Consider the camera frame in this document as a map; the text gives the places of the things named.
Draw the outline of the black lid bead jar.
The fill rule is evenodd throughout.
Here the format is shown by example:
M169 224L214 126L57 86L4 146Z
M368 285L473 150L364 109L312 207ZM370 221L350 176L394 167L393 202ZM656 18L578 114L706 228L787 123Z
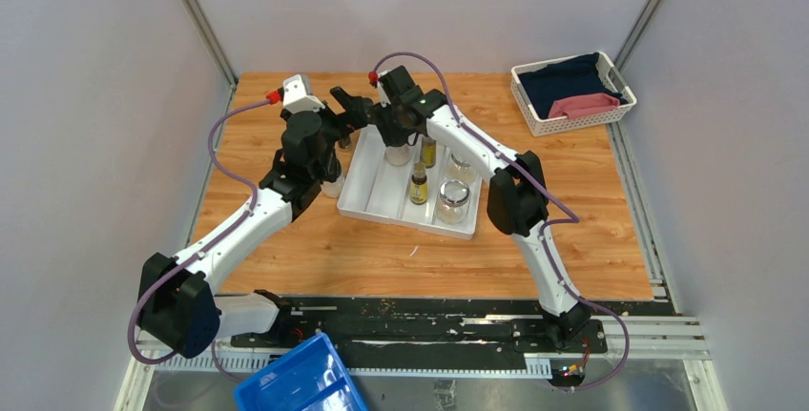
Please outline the black lid bead jar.
M325 180L321 184L322 193L329 198L337 199L342 193L344 183L344 172L342 170L338 170L334 181Z
M407 144L389 146L384 150L385 161L395 167L402 167L412 160L413 147Z

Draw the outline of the yellow label sauce bottle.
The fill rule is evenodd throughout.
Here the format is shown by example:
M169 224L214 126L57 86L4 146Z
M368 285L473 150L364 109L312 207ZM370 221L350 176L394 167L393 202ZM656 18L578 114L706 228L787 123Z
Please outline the yellow label sauce bottle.
M428 136L421 139L420 161L426 168L433 168L437 161L437 142Z
M426 166L423 162L416 162L410 174L409 200L414 205L423 205L428 199L428 185Z

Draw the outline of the glass jar with grains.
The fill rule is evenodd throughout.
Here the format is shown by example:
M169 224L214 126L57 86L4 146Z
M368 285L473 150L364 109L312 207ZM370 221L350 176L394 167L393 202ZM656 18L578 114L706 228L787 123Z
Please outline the glass jar with grains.
M471 164L455 153L450 153L446 172L448 178L463 180L469 186L473 185L478 178Z

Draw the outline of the glass jar front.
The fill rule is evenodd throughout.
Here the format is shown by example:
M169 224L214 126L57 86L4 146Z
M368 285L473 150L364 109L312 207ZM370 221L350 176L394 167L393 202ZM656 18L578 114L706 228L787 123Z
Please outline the glass jar front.
M444 223L462 223L468 212L471 190L461 179L445 180L439 187L436 216Z

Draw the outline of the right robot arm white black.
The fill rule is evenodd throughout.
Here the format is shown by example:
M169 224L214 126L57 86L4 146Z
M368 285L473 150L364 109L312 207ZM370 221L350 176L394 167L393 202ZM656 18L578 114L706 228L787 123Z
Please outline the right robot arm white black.
M583 338L591 309L582 302L554 244L539 157L517 153L476 126L438 90L423 91L408 70L397 67L368 75L383 123L406 136L420 134L448 147L487 183L487 216L521 252L539 292L541 338L569 351Z

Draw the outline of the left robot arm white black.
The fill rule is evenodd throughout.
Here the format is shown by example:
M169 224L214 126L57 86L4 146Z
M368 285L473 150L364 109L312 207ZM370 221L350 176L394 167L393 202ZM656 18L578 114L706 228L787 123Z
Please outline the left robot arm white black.
M341 181L336 146L371 123L376 104L341 87L330 93L342 106L341 113L308 88L289 84L259 102L233 109L212 126L209 134L215 135L239 113L281 104L286 129L272 169L258 184L222 166L214 143L207 143L214 165L246 185L250 195L196 243L172 256L155 253L146 260L126 334L136 360L160 364L174 356L192 359L219 338L251 332L270 347L290 340L293 324L280 313L278 298L262 293L221 297L218 290L261 243L298 219L324 189L336 189Z

